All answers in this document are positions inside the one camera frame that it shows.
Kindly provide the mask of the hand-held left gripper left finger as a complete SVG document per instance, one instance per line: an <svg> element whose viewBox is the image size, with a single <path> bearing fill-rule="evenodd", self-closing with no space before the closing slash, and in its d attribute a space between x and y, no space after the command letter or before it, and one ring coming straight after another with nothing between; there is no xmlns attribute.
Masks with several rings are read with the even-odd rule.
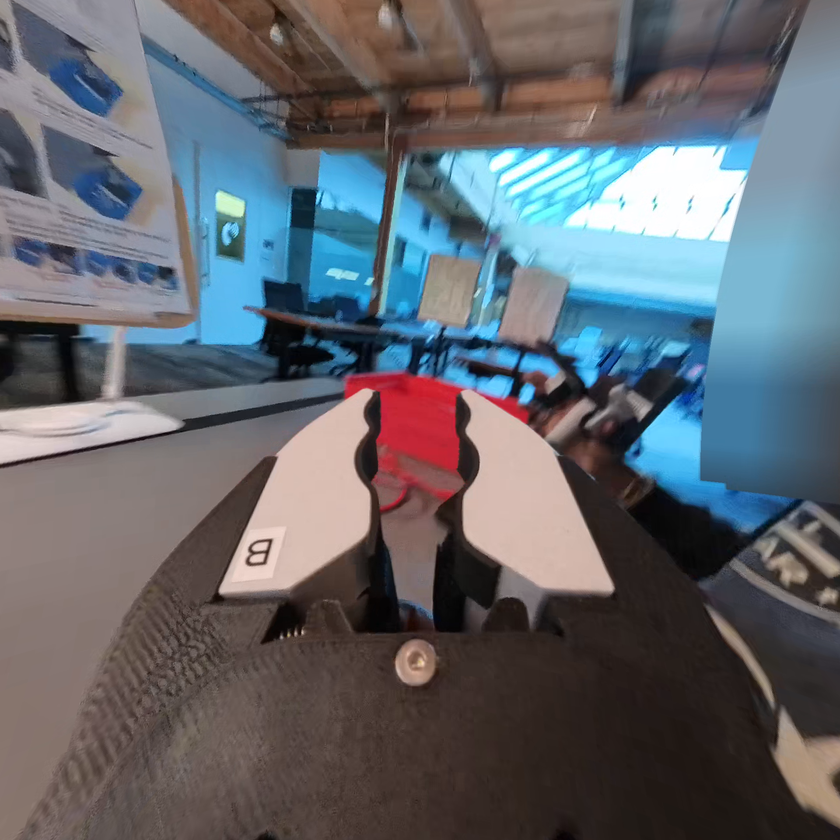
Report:
<svg viewBox="0 0 840 840"><path fill-rule="evenodd" d="M394 623L382 536L378 392L363 388L277 452L217 590L224 604L277 603L305 616L336 601L352 624Z"/></svg>

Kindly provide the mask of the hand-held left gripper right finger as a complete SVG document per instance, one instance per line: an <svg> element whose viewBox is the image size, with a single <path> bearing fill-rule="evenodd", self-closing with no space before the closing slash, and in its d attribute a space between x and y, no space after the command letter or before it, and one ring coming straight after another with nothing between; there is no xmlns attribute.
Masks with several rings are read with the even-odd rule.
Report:
<svg viewBox="0 0 840 840"><path fill-rule="evenodd" d="M456 397L462 487L441 508L437 627L513 612L539 627L551 603L610 599L615 585L549 444L473 391Z"/></svg>

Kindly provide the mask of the red plastic bin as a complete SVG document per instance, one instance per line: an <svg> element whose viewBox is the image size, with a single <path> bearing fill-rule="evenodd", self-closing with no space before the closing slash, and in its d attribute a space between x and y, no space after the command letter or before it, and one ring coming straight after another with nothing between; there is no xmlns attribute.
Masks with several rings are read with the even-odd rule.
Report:
<svg viewBox="0 0 840 840"><path fill-rule="evenodd" d="M398 509L415 493L439 502L451 498L458 480L456 400L463 388L402 372L345 378L345 398L364 389L380 395L379 471L374 480L380 512Z"/></svg>

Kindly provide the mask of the person's right hand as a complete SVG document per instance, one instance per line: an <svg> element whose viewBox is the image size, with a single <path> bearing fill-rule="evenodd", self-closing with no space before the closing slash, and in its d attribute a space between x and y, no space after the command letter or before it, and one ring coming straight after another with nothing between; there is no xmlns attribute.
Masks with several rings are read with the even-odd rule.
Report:
<svg viewBox="0 0 840 840"><path fill-rule="evenodd" d="M579 437L566 455L610 497L625 507L635 504L648 488L647 480L600 438Z"/></svg>

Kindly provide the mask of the whiteboard with list of times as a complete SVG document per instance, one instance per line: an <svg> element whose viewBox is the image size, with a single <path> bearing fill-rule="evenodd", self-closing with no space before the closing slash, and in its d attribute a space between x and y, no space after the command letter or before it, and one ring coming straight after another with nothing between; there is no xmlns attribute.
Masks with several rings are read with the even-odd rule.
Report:
<svg viewBox="0 0 840 840"><path fill-rule="evenodd" d="M534 266L514 269L497 340L530 347L549 342L569 288L566 277L546 269Z"/></svg>

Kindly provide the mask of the whiteboard with table of plans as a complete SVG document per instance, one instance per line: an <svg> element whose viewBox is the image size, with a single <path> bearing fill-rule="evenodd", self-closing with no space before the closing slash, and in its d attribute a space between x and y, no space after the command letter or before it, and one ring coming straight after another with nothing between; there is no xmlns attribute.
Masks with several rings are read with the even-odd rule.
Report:
<svg viewBox="0 0 840 840"><path fill-rule="evenodd" d="M419 321L465 329L478 288L481 263L446 255L431 255L419 303Z"/></svg>

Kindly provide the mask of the black office chair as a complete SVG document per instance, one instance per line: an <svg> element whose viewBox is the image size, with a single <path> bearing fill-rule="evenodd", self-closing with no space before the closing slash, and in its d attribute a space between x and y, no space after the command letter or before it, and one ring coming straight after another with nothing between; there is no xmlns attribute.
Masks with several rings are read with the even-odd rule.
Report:
<svg viewBox="0 0 840 840"><path fill-rule="evenodd" d="M295 316L307 314L307 305L298 283L264 278L262 287L266 310ZM299 325L272 318L266 320L259 347L276 359L275 381L308 377L312 367L334 360L334 354L321 346L320 339L309 343L307 335L307 329Z"/></svg>

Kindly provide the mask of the long wooden desk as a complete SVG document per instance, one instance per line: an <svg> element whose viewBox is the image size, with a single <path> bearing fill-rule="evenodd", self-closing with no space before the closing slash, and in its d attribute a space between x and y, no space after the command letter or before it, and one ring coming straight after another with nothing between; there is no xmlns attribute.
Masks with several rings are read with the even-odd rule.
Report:
<svg viewBox="0 0 840 840"><path fill-rule="evenodd" d="M409 361L406 371L417 375L421 370L423 358L432 360L431 371L436 375L444 370L450 355L452 343L445 336L445 329L432 332L427 329L412 327L396 322L379 322L377 318L364 318L362 322L345 322L302 314L299 316L274 312L265 308L244 307L247 313L254 314L266 322L267 319L295 324L307 329L307 341L349 345L354 360L340 364L333 369L332 375L345 373L366 373L375 369L376 355L394 344L409 347Z"/></svg>

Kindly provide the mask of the person's dark printed shirt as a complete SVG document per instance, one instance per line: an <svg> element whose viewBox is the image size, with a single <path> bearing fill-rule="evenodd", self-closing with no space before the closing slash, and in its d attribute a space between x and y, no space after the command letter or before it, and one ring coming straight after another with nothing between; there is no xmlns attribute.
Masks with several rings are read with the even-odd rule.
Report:
<svg viewBox="0 0 840 840"><path fill-rule="evenodd" d="M839 826L839 507L802 501L701 587L759 686L799 805Z"/></svg>

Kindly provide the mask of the white poster stand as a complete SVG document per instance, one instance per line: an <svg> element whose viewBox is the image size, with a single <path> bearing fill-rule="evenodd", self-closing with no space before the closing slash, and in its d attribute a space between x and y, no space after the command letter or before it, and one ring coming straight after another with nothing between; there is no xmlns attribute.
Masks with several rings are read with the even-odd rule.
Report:
<svg viewBox="0 0 840 840"><path fill-rule="evenodd" d="M112 330L97 400L2 410L2 466L130 443L183 429L183 420L126 398L123 387L127 332L125 326Z"/></svg>

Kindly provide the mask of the instruction poster board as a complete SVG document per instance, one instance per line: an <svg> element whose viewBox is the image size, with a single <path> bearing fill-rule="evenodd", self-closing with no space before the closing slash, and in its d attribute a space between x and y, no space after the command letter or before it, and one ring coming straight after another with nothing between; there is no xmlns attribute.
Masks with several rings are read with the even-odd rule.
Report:
<svg viewBox="0 0 840 840"><path fill-rule="evenodd" d="M196 281L134 2L2 1L4 321L176 329Z"/></svg>

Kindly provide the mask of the wooden support post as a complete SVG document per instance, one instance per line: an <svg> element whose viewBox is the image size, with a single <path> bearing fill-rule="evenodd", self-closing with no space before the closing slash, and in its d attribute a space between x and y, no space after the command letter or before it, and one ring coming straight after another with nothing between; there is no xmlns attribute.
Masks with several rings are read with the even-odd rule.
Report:
<svg viewBox="0 0 840 840"><path fill-rule="evenodd" d="M410 163L405 137L397 135L395 138L389 139L386 149L385 189L374 255L371 299L368 308L368 313L372 317L381 317L386 308L396 246L396 232L403 201L406 172Z"/></svg>

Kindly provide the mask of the yellow framed wall sign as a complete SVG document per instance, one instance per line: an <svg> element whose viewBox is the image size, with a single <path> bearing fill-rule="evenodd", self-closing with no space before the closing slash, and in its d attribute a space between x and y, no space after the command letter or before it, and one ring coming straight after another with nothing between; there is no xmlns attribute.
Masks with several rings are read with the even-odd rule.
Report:
<svg viewBox="0 0 840 840"><path fill-rule="evenodd" d="M223 259L245 262L247 203L242 197L217 190L215 204L215 253Z"/></svg>

